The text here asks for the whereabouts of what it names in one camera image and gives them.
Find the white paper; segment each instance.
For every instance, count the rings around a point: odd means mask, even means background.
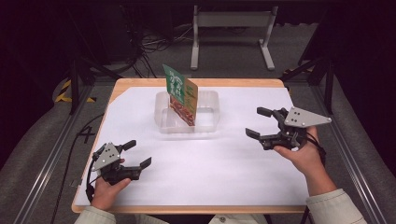
[[[279,131],[277,121],[256,113],[258,106],[290,109],[285,88],[204,88],[217,91],[220,119],[214,133],[160,133],[154,122],[155,95],[164,88],[133,87],[109,105],[96,145],[136,140],[123,151],[124,166],[152,157],[114,205],[304,205],[304,176],[290,161],[245,134]],[[86,176],[75,205],[89,205]]]

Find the aluminum rail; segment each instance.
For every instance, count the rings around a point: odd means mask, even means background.
[[[30,216],[33,214],[33,211],[35,210],[35,206],[37,205],[38,200],[40,199],[41,194],[43,193],[45,187],[47,186],[47,183],[49,182],[50,177],[52,175],[52,172],[55,169],[55,166],[62,155],[62,152],[64,151],[64,142],[69,136],[70,130],[76,123],[78,115],[81,112],[82,107],[84,106],[83,104],[84,100],[82,99],[87,99],[91,91],[92,91],[91,86],[85,86],[83,88],[79,99],[81,103],[76,108],[75,113],[67,118],[66,123],[64,124],[64,127],[62,128],[62,131],[55,145],[53,146],[51,153],[47,158],[47,161],[45,162],[40,173],[38,173],[37,179],[35,180],[35,183],[32,189],[30,190],[29,195],[27,196],[17,217],[15,218],[14,224],[28,223]]]
[[[320,90],[320,87],[312,86],[311,90],[314,93],[316,100],[321,107],[321,110],[325,114],[327,114],[327,116],[330,116],[326,110],[326,106],[323,104],[323,93]],[[332,123],[330,124],[332,128],[332,133],[335,136],[337,144],[339,146],[341,158],[343,159],[344,164],[349,171],[356,190],[361,196],[361,200],[363,201],[363,204],[366,208],[367,213],[370,216],[372,223],[388,223],[385,220],[384,215],[382,214],[381,209],[379,208],[378,203],[376,202],[375,197],[367,184],[366,178],[361,172],[359,165],[356,163],[353,154],[349,146],[347,145],[347,141],[340,131],[336,119],[333,117],[333,115],[331,115],[330,117],[332,118]]]

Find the power cord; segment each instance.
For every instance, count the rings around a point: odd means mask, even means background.
[[[58,198],[57,198],[57,200],[56,200],[55,208],[53,209],[52,219],[51,219],[51,222],[50,222],[51,224],[54,223],[55,218],[56,218],[56,214],[57,214],[57,212],[58,212],[59,202],[61,201],[62,193],[63,193],[63,191],[64,191],[64,182],[66,181],[67,172],[68,172],[68,170],[69,170],[70,159],[71,159],[71,156],[72,156],[72,152],[73,152],[74,146],[75,146],[75,144],[76,144],[76,142],[77,142],[77,139],[78,139],[78,137],[79,137],[82,133],[84,133],[84,132],[89,128],[88,125],[90,125],[92,122],[94,122],[96,119],[99,119],[99,118],[102,117],[103,115],[104,115],[104,114],[98,115],[98,116],[94,117],[93,119],[89,120],[89,121],[84,125],[84,127],[76,134],[76,136],[75,136],[75,138],[74,138],[74,140],[73,140],[73,144],[72,144],[72,146],[70,147],[69,155],[68,155],[68,157],[67,157],[66,166],[65,166],[65,168],[64,168],[64,177],[63,177],[63,179],[62,179],[61,188],[60,188],[59,193],[58,193]]]

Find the silver bracket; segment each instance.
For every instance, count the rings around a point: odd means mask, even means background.
[[[327,118],[293,106],[285,119],[285,125],[297,128],[306,128],[310,126],[327,124],[332,122]]]
[[[120,159],[120,153],[117,151],[116,147],[112,143],[108,143],[100,154],[99,159],[95,162],[92,170],[97,171],[103,167],[113,163]]]

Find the metal frame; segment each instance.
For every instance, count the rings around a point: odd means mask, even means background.
[[[275,70],[274,62],[268,50],[268,42],[274,27],[277,7],[272,11],[253,11],[253,12],[199,12],[198,6],[194,6],[193,15],[193,44],[191,53],[191,70],[198,69],[199,55],[199,27],[263,27],[265,28],[265,37],[259,39],[260,48],[268,70]]]

